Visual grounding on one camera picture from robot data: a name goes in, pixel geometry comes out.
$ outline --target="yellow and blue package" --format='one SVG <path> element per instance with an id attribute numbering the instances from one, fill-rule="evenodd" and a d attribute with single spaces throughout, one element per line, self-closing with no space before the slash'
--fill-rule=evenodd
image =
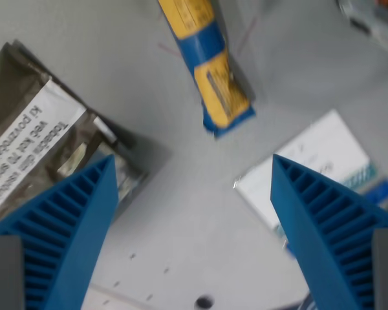
<path id="1" fill-rule="evenodd" d="M 228 65 L 210 0 L 158 0 L 201 93 L 204 126 L 216 137 L 255 115 Z"/>

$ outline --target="white label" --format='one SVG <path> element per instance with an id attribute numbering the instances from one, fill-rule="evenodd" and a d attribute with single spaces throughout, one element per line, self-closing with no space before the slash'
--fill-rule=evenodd
<path id="1" fill-rule="evenodd" d="M 0 205 L 85 111 L 47 82 L 0 137 Z"/>
<path id="2" fill-rule="evenodd" d="M 370 164 L 368 155 L 334 110 L 275 153 L 338 182 Z M 235 188 L 275 229 L 280 221 L 270 201 L 272 159 L 253 168 Z"/>

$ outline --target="small object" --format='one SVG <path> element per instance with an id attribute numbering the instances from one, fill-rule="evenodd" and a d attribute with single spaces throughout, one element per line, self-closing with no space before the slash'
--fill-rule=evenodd
<path id="1" fill-rule="evenodd" d="M 211 296 L 204 295 L 199 297 L 199 299 L 197 299 L 197 301 L 195 302 L 195 305 L 199 309 L 211 309 L 214 305 L 214 299 Z"/>
<path id="2" fill-rule="evenodd" d="M 215 137 L 255 115 L 228 64 L 210 0 L 158 0 L 202 96 L 204 126 Z"/>
<path id="3" fill-rule="evenodd" d="M 388 50 L 388 0 L 337 0 L 350 24 Z"/>

